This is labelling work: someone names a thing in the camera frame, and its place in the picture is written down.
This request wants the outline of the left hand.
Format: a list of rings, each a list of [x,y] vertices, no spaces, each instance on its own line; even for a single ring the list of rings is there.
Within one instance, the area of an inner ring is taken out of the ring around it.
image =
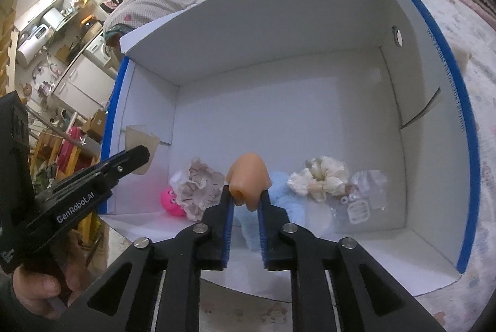
[[[80,247],[79,237],[79,233],[75,230],[69,232],[66,262],[62,266],[66,286],[71,291],[67,300],[68,306],[91,284],[91,274],[86,267],[86,257]],[[51,303],[51,299],[58,298],[62,291],[61,284],[56,277],[28,271],[21,266],[14,271],[12,281],[14,295],[27,311],[50,320],[61,316],[62,310],[56,309]]]

